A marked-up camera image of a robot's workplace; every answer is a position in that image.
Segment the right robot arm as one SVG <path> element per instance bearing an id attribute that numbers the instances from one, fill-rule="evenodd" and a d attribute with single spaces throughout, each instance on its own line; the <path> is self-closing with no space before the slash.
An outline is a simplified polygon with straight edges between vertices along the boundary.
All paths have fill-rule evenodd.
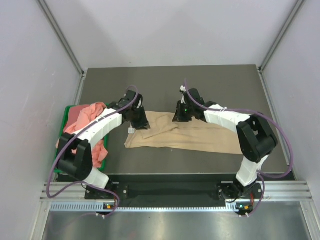
<path id="1" fill-rule="evenodd" d="M 237 134 L 243 160 L 233 181 L 237 198 L 245 198 L 252 191 L 264 162 L 278 145 L 278 139 L 268 121 L 258 114 L 229 111 L 226 107 L 205 102 L 196 88 L 180 87 L 173 122 L 187 123 L 193 118 L 215 124 Z"/>

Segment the beige t shirt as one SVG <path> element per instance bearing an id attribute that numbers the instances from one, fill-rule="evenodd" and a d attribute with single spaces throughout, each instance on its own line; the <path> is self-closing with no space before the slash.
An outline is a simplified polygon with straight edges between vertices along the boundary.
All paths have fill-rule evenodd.
<path id="1" fill-rule="evenodd" d="M 146 112 L 150 128 L 129 133 L 124 143 L 132 148 L 172 148 L 241 155 L 238 135 L 217 124 L 193 119 L 189 122 L 173 122 L 170 112 Z"/>

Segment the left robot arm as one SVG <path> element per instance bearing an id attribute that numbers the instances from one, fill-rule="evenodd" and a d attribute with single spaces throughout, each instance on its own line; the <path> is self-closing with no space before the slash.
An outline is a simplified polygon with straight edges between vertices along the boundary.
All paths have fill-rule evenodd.
<path id="1" fill-rule="evenodd" d="M 90 123 L 75 133 L 63 133 L 59 138 L 55 167 L 81 184 L 96 189 L 102 198 L 109 198 L 114 191 L 110 178 L 94 167 L 93 148 L 112 130 L 129 122 L 136 130 L 150 128 L 143 96 L 128 90 L 118 102 L 114 101 Z"/>

